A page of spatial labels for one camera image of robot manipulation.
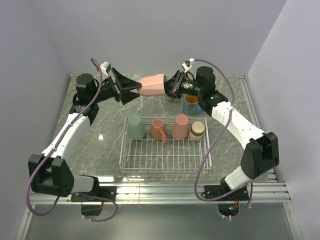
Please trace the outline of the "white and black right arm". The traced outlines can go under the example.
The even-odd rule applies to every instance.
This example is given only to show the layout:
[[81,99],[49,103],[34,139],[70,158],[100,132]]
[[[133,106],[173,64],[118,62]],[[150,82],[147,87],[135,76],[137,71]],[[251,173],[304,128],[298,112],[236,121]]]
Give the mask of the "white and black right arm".
[[233,199],[238,189],[279,165],[279,143],[275,133],[254,126],[234,108],[234,101],[216,89],[216,76],[211,67],[201,66],[194,80],[178,70],[165,80],[165,94],[178,99],[182,94],[198,98],[200,108],[223,125],[240,143],[244,152],[239,167],[221,180],[220,194]]

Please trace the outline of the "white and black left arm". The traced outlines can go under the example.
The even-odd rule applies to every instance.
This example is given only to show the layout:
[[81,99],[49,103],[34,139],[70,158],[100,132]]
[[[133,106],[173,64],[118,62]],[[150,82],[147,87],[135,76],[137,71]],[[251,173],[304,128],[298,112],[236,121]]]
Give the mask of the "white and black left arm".
[[98,179],[74,175],[68,161],[80,137],[95,120],[100,102],[115,99],[125,105],[140,96],[136,92],[142,88],[140,82],[123,76],[115,68],[111,68],[111,71],[113,76],[101,69],[99,80],[89,73],[76,78],[76,93],[65,124],[41,154],[33,154],[28,160],[28,192],[57,197],[82,192],[89,201],[100,197]]

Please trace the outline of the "tall green plastic cup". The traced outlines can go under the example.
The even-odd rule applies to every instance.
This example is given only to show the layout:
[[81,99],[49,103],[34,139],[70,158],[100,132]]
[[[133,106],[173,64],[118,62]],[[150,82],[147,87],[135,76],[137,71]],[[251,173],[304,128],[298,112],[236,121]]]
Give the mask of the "tall green plastic cup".
[[132,114],[128,117],[127,131],[132,140],[141,140],[145,136],[145,129],[139,115]]

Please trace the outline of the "orange floral mug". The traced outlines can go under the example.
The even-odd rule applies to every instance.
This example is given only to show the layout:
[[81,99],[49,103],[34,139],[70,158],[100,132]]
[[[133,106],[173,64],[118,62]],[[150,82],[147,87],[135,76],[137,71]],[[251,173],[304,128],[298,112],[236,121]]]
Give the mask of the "orange floral mug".
[[164,143],[168,142],[165,125],[159,118],[152,121],[150,126],[150,134],[156,141],[163,141]]

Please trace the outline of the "blue mug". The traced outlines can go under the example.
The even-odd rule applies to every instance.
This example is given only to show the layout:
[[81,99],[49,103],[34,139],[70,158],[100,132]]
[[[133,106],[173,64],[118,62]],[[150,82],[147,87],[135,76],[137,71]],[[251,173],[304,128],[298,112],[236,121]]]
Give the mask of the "blue mug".
[[198,98],[189,94],[185,94],[183,97],[182,111],[185,115],[189,116],[203,112],[200,108]]

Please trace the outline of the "tall pink plastic cup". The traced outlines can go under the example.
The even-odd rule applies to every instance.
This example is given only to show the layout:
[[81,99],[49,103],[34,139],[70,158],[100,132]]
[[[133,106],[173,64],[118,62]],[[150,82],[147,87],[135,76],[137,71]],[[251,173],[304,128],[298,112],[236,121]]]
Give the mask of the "tall pink plastic cup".
[[188,136],[189,118],[185,114],[179,114],[175,117],[171,134],[176,140],[184,140]]

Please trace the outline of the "pink mug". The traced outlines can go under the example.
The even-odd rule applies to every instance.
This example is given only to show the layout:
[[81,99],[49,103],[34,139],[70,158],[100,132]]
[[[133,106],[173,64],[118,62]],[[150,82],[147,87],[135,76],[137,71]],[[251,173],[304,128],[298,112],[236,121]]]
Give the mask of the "pink mug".
[[138,80],[141,87],[137,92],[144,97],[164,97],[165,92],[165,82],[167,77],[165,74],[157,74],[153,76],[143,77]]

